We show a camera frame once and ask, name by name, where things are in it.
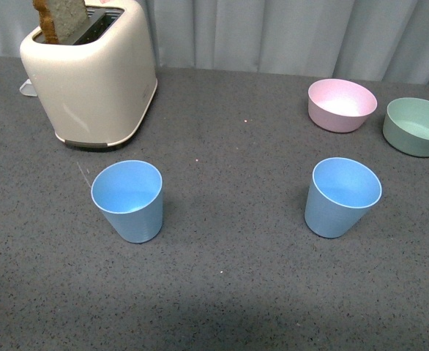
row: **speckled countertop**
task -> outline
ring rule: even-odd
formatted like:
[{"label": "speckled countertop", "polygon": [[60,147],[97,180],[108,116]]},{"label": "speckled countertop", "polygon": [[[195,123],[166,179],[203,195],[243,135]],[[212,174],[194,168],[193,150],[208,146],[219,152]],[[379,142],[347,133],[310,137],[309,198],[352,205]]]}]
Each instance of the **speckled countertop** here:
[{"label": "speckled countertop", "polygon": [[[429,86],[361,82],[357,131],[307,116],[318,78],[161,69],[135,136],[59,142],[17,58],[0,58],[1,350],[429,350],[429,158],[393,149],[387,104]],[[342,238],[305,224],[313,166],[343,156],[381,201]],[[164,179],[164,225],[129,244],[88,183],[125,159]]]}]

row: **toaster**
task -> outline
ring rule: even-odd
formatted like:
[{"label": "toaster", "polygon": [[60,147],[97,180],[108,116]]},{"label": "toaster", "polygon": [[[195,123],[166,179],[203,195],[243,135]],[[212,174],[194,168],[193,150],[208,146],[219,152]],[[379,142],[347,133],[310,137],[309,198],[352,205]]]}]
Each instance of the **toaster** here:
[{"label": "toaster", "polygon": [[20,57],[55,135],[70,146],[106,148],[131,138],[157,87],[143,9],[135,0],[85,0],[89,21],[66,42],[40,27]]}]

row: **curtain fold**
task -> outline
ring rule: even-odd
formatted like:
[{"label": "curtain fold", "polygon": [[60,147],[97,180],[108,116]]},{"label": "curtain fold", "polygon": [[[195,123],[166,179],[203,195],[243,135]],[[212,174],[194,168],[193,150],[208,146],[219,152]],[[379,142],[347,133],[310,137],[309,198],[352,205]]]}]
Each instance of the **curtain fold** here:
[{"label": "curtain fold", "polygon": [[[161,67],[429,83],[427,0],[138,2]],[[0,56],[37,24],[31,0],[1,0]]]}]

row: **plastic cup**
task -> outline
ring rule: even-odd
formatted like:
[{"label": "plastic cup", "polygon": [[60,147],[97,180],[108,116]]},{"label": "plastic cup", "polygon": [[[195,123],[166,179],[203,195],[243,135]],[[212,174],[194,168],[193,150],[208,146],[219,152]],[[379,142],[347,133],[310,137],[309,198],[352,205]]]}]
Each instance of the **plastic cup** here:
[{"label": "plastic cup", "polygon": [[105,168],[91,187],[94,204],[123,239],[144,243],[163,225],[163,177],[144,161],[123,161]]},{"label": "plastic cup", "polygon": [[338,238],[375,205],[381,182],[372,170],[352,159],[333,157],[313,169],[305,221],[317,235]]}]

